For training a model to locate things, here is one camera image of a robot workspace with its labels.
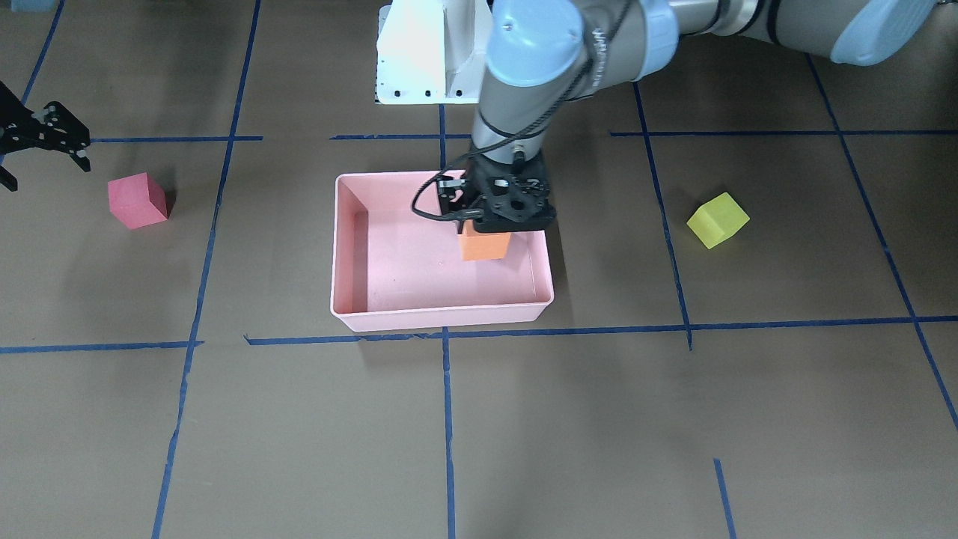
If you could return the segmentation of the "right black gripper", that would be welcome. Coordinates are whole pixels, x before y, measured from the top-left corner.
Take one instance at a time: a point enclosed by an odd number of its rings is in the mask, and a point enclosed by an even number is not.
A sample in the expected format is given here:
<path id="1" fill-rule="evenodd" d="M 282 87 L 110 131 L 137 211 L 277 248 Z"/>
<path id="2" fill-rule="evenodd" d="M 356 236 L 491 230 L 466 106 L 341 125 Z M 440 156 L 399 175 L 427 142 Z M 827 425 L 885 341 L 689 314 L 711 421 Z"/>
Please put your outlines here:
<path id="1" fill-rule="evenodd" d="M 2 157 L 27 149 L 60 151 L 85 173 L 91 171 L 89 129 L 58 101 L 32 112 L 1 82 L 1 132 Z"/>

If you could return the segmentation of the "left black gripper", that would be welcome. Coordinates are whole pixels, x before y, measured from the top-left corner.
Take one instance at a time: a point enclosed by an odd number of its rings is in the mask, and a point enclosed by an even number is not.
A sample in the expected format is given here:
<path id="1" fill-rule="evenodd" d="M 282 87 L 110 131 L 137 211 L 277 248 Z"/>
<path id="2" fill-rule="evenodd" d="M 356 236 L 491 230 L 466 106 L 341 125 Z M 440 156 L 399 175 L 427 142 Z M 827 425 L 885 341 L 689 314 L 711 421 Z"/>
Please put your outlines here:
<path id="1" fill-rule="evenodd" d="M 436 191 L 438 215 L 464 225 L 465 219 L 445 216 L 466 208 L 479 210 L 482 215 L 472 224 L 482 234 L 544 230 L 557 215 L 549 201 L 551 185 L 541 153 L 510 165 L 485 156 L 469 158 L 464 177 L 440 174 Z"/>

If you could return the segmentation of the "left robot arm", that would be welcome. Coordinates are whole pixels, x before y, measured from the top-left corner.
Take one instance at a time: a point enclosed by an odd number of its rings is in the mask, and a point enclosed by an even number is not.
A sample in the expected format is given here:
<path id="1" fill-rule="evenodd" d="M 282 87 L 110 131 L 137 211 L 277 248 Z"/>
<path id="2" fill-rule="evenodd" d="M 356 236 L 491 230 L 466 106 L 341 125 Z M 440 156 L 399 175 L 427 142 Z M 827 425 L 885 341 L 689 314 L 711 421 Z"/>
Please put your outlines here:
<path id="1" fill-rule="evenodd" d="M 468 153 L 439 171 L 439 211 L 481 234 L 544 230 L 555 219 L 542 144 L 555 113 L 670 64 L 685 37 L 743 35 L 871 66 L 903 48 L 933 1 L 495 1 Z"/>

